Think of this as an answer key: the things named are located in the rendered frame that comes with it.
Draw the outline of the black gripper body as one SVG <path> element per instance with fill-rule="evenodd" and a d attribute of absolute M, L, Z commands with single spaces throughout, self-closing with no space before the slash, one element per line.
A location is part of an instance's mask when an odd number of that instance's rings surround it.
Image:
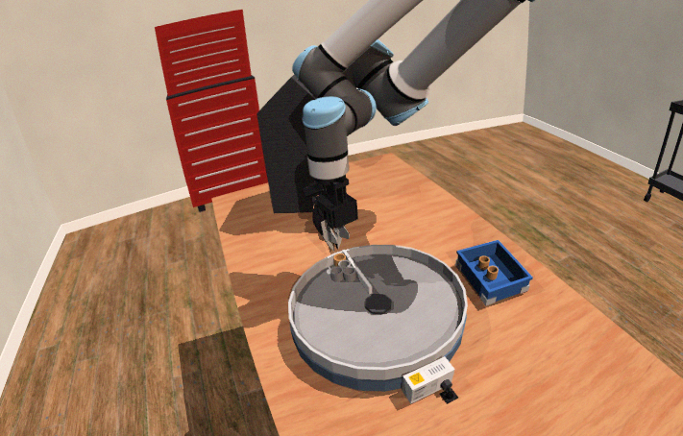
<path fill-rule="evenodd" d="M 316 196 L 314 208 L 328 221 L 328 226 L 334 230 L 358 219 L 357 200 L 347 194 L 346 185 L 349 179 L 346 175 L 334 180 L 315 181 L 323 185 L 324 190 Z M 340 183 L 341 182 L 341 183 Z"/>

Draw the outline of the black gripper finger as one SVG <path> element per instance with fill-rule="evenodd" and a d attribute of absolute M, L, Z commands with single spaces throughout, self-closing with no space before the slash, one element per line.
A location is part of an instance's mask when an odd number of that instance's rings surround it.
<path fill-rule="evenodd" d="M 312 209 L 312 212 L 314 226 L 320 232 L 328 246 L 334 251 L 333 243 L 337 244 L 338 242 L 332 229 L 328 226 L 328 221 L 317 212 L 317 208 Z"/>
<path fill-rule="evenodd" d="M 336 246 L 336 249 L 339 249 L 339 246 L 340 246 L 341 241 L 342 241 L 342 237 L 343 237 L 343 238 L 346 238 L 346 239 L 349 239 L 349 238 L 350 238 L 350 234 L 349 234 L 349 232 L 347 231 L 347 229 L 345 228 L 345 225 L 342 226 L 342 227 L 339 227 L 339 228 L 337 228 L 337 229 L 334 228 L 334 233 L 335 233 L 335 236 L 336 236 L 337 242 L 338 242 L 337 244 L 335 244 L 335 246 Z"/>

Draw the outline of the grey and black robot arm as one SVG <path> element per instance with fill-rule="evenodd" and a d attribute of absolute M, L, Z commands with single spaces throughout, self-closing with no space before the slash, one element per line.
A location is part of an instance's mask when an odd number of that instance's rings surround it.
<path fill-rule="evenodd" d="M 460 0 L 403 61 L 393 62 L 378 39 L 422 1 L 369 0 L 295 59 L 293 73 L 316 98 L 303 108 L 311 177 L 346 175 L 348 135 L 376 110 L 398 126 L 426 106 L 429 86 L 525 0 Z"/>

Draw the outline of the round grey turntable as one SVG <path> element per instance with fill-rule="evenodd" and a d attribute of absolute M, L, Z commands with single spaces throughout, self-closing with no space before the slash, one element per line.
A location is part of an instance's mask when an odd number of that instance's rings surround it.
<path fill-rule="evenodd" d="M 331 279 L 336 254 L 351 262 L 355 281 Z M 323 258 L 302 274 L 288 301 L 293 341 L 315 373 L 358 391 L 402 388 L 410 404 L 441 389 L 446 404 L 458 399 L 450 361 L 467 307 L 466 290 L 445 262 L 397 245 Z"/>

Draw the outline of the blue crate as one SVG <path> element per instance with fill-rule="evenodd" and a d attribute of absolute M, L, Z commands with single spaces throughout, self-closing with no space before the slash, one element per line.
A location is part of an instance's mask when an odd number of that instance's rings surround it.
<path fill-rule="evenodd" d="M 533 276 L 499 240 L 459 250 L 456 253 L 456 267 L 474 287 L 485 306 L 529 290 L 529 282 Z M 498 267 L 496 279 L 488 279 L 487 269 L 478 268 L 481 256 L 490 258 L 489 266 Z"/>

